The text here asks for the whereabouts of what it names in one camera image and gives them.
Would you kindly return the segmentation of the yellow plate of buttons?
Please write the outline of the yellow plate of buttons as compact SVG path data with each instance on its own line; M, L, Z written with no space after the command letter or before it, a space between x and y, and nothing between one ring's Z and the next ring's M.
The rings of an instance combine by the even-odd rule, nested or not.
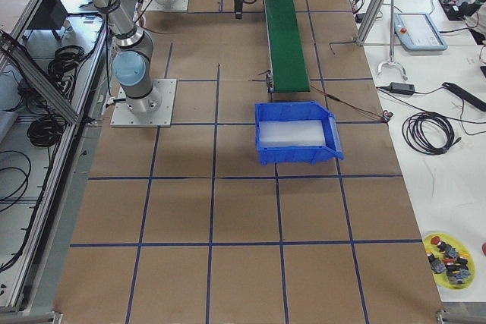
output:
M454 236L431 233L423 239L434 280L450 290L463 290L475 280L475 264L465 245Z

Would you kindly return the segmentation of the green conveyor belt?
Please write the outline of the green conveyor belt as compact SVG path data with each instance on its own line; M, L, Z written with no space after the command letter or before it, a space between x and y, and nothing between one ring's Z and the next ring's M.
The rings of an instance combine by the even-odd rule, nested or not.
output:
M270 71L270 93L300 93L310 90L294 0L264 0Z

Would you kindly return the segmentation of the white foam pad right bin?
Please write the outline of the white foam pad right bin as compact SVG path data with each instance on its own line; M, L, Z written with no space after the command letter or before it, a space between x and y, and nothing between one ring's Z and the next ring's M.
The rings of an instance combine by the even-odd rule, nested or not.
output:
M326 137L319 120L262 121L257 141L261 147L324 146Z

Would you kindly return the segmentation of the metal reacher tool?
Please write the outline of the metal reacher tool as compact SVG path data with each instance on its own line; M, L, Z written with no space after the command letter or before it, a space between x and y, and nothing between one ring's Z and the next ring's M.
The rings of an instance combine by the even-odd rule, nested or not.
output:
M396 69L402 80L407 81L407 73L406 69L396 61L395 59L395 27L394 27L394 20L395 20L395 8L394 8L394 0L390 0L390 45L389 45L389 55L388 59L382 61L377 66L377 74L381 75L384 68Z

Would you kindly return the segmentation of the blue right plastic bin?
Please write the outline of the blue right plastic bin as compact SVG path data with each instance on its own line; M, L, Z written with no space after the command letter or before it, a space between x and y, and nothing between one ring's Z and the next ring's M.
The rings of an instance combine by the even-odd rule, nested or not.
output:
M261 165L344 159L335 116L317 102L257 103L254 117Z

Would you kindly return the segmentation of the teach pendant tablet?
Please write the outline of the teach pendant tablet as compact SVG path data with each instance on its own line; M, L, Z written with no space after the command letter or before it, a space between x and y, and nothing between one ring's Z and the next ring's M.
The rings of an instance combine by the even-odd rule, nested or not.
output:
M439 52L447 44L426 13L394 14L394 30L402 47L409 52Z

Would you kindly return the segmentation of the black power adapter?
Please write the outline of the black power adapter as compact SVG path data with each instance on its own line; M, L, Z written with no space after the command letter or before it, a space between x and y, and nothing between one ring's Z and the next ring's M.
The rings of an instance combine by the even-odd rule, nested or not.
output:
M413 84L391 82L389 87L391 93L408 96L415 94L415 86Z

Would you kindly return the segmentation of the black flat bar tool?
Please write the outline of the black flat bar tool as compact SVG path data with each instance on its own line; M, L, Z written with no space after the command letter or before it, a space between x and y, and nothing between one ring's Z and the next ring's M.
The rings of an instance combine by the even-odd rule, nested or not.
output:
M456 85L455 83L444 82L442 83L442 87L444 87L455 96L458 96L461 100L474 106L478 110L482 112L486 111L486 104L484 101L480 100L477 96L472 95L470 92L464 90L462 87Z

